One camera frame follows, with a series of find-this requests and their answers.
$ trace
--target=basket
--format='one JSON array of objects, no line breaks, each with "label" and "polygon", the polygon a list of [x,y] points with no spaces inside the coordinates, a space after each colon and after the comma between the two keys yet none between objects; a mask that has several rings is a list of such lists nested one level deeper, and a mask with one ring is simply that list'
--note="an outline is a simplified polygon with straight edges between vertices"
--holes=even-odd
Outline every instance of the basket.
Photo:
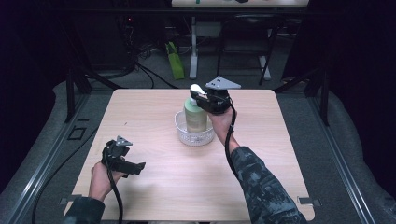
[{"label": "basket", "polygon": [[210,143],[215,137],[212,122],[207,119],[206,131],[201,133],[187,132],[186,115],[183,111],[179,111],[175,115],[175,124],[177,127],[177,134],[180,141],[187,146],[199,147]]}]

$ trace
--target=soap dispenser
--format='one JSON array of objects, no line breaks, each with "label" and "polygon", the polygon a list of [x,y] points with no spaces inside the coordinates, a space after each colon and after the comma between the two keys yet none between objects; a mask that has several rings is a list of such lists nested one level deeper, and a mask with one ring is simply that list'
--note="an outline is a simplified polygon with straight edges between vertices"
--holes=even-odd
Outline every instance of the soap dispenser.
[{"label": "soap dispenser", "polygon": [[[191,89],[195,90],[197,84],[191,85]],[[201,107],[197,105],[197,102],[192,97],[188,97],[184,102],[184,114],[186,115],[187,132],[189,133],[201,133],[206,131],[207,114]]]}]

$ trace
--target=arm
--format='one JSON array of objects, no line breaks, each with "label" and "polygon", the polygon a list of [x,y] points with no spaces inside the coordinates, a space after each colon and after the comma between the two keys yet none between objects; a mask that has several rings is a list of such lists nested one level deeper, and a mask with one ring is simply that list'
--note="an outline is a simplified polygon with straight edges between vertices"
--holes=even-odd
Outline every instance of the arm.
[{"label": "arm", "polygon": [[[103,201],[111,191],[110,181],[107,176],[107,168],[97,162],[91,169],[91,184],[88,197],[76,198],[72,206],[64,216],[64,224],[67,223],[100,223],[105,211]],[[118,182],[125,174],[112,172],[114,182]]]},{"label": "arm", "polygon": [[[208,114],[213,129],[224,146],[232,114],[231,109],[222,115]],[[233,133],[229,150],[252,223],[306,223],[279,180],[252,150],[239,146]]]}]

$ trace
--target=sleeve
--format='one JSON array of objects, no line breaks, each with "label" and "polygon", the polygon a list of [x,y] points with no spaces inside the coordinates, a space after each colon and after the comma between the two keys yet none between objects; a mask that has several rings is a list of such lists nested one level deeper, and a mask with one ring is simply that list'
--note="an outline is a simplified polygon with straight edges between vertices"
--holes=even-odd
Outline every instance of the sleeve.
[{"label": "sleeve", "polygon": [[104,203],[90,197],[79,197],[64,216],[63,224],[100,223],[104,211]]},{"label": "sleeve", "polygon": [[236,148],[231,158],[251,223],[306,223],[279,180],[250,148]]}]

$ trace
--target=light wood tabletop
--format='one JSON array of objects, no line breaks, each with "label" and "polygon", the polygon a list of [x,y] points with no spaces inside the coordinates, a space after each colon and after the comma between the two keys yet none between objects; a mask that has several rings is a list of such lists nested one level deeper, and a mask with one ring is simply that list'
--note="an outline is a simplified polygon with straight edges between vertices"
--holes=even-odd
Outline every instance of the light wood tabletop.
[{"label": "light wood tabletop", "polygon": [[306,7],[309,0],[172,0],[172,7]]},{"label": "light wood tabletop", "polygon": [[[309,195],[276,95],[267,90],[229,93],[238,112],[235,138],[264,160],[305,218],[313,219],[313,207],[297,203],[297,197]],[[106,142],[121,135],[133,143],[125,160],[147,163],[140,175],[122,178],[117,185],[124,220],[249,220],[243,191],[219,139],[201,147],[179,141],[175,114],[187,97],[189,90],[114,91],[73,194],[88,195],[91,168],[102,159]],[[103,220],[117,220],[113,192],[105,204]]]}]

